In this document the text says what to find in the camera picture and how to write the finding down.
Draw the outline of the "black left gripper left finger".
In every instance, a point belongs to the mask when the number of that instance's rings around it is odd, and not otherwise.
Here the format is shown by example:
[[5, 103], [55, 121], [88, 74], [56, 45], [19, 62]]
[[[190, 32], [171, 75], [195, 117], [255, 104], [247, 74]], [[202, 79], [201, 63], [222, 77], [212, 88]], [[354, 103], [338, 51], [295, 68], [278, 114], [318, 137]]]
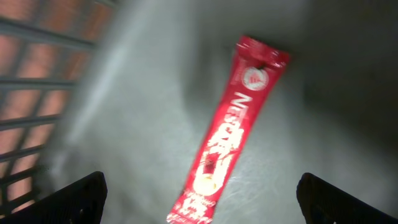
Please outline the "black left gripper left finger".
[[100, 224], [107, 197], [105, 176], [96, 171], [1, 219], [1, 224]]

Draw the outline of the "red Nescafe coffee stick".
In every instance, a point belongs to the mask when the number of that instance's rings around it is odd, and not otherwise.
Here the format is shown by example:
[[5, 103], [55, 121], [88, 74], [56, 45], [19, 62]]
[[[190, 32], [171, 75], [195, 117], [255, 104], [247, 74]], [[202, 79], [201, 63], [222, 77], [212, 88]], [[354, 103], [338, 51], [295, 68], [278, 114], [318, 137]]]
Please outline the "red Nescafe coffee stick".
[[211, 223], [218, 200], [269, 93], [290, 55], [242, 36], [236, 44], [231, 76], [213, 121], [167, 215], [168, 223]]

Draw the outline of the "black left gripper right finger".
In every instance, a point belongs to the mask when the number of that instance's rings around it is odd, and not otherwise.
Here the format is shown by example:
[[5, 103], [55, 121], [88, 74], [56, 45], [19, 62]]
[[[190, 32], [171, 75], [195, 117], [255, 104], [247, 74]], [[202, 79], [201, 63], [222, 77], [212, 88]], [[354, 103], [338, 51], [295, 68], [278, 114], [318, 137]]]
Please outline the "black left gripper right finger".
[[397, 224], [397, 218], [308, 172], [299, 180], [296, 196], [306, 224]]

